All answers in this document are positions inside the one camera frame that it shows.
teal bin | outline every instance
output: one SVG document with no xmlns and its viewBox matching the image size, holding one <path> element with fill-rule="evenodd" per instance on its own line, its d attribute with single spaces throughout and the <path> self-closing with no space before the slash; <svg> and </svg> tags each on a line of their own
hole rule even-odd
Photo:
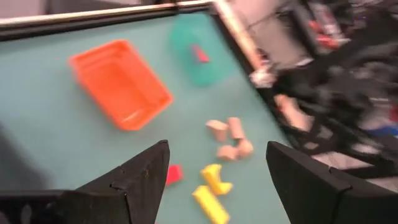
<svg viewBox="0 0 398 224">
<path fill-rule="evenodd" d="M 222 61 L 214 46 L 214 34 L 201 32 L 208 26 L 208 18 L 203 14 L 181 14 L 176 17 L 170 34 L 170 47 L 176 63 L 196 86 L 208 86 L 229 75 L 223 69 Z M 201 63 L 193 53 L 193 46 L 199 46 L 210 59 Z"/>
</svg>

red block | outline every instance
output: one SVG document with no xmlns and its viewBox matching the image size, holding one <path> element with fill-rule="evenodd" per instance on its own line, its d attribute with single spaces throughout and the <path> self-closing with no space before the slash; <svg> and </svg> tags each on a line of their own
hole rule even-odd
<svg viewBox="0 0 398 224">
<path fill-rule="evenodd" d="M 183 177 L 184 177 L 184 174 L 182 172 L 182 166 L 181 165 L 171 165 L 171 166 L 169 166 L 169 171 L 167 172 L 166 185 L 178 182 Z"/>
<path fill-rule="evenodd" d="M 207 63 L 210 61 L 205 52 L 199 46 L 193 45 L 192 50 L 199 62 Z"/>
</svg>

yellow toy piece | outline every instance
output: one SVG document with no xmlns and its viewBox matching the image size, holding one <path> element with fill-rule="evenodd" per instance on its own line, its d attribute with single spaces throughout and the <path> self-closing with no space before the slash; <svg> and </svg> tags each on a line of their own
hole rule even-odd
<svg viewBox="0 0 398 224">
<path fill-rule="evenodd" d="M 222 183 L 220 179 L 220 170 L 221 165 L 219 164 L 211 164 L 207 165 L 203 170 L 200 171 L 203 178 L 208 182 L 211 190 L 216 195 L 224 195 L 228 194 L 228 192 L 232 189 L 232 183 Z"/>
<path fill-rule="evenodd" d="M 227 224 L 229 222 L 229 214 L 212 194 L 209 187 L 201 185 L 192 195 L 205 211 L 213 224 Z"/>
</svg>

